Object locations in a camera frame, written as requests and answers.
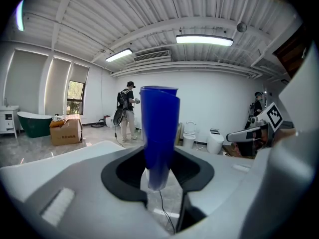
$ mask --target green bathtub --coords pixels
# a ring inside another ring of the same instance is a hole
[[[27,136],[36,138],[50,135],[49,125],[52,121],[52,116],[26,112],[18,112],[17,115]]]

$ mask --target floor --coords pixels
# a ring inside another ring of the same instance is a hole
[[[114,132],[113,128],[106,126],[101,128],[84,126],[82,143],[63,146],[52,146],[50,136],[29,138],[25,133],[21,133],[21,135],[18,136],[18,139],[15,139],[14,135],[0,135],[0,167],[28,163],[61,155],[104,140],[119,144],[114,137]],[[138,139],[122,142],[120,128],[117,128],[118,141],[124,148],[143,145],[141,133],[136,132],[135,135],[138,136]],[[194,144],[193,149],[207,152],[205,145]],[[166,187],[159,192],[148,188],[146,173],[144,173],[141,177],[141,190],[145,191],[148,195],[148,210],[151,215],[161,226],[163,226],[163,228],[170,234],[173,234],[172,225],[162,211],[160,192],[162,194],[163,207],[176,228],[181,206],[182,189],[174,174],[170,172]]]

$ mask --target beige pants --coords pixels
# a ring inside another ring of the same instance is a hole
[[[121,122],[121,131],[122,131],[122,138],[126,138],[126,128],[129,123],[131,136],[134,135],[135,132],[135,125],[134,125],[134,113],[132,111],[126,110],[126,117],[123,116],[122,122]]]

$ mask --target person in doorway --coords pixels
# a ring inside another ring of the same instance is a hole
[[[135,132],[135,125],[134,125],[134,112],[133,112],[133,105],[132,104],[139,104],[140,101],[133,100],[133,89],[135,88],[134,82],[128,82],[127,87],[123,90],[123,93],[127,95],[127,101],[128,101],[128,108],[125,110],[125,114],[123,116],[122,122],[121,122],[121,131],[122,131],[122,142],[126,141],[126,128],[129,123],[130,131],[131,131],[131,140],[135,140],[138,137],[134,135]]]
[[[254,102],[254,116],[258,116],[263,110],[262,105],[260,103],[263,101],[263,94],[261,92],[256,92],[255,97],[256,100]]]

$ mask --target blue plastic cup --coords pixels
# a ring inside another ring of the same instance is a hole
[[[178,128],[177,88],[145,86],[141,88],[144,155],[149,170],[149,188],[165,187],[174,154]]]

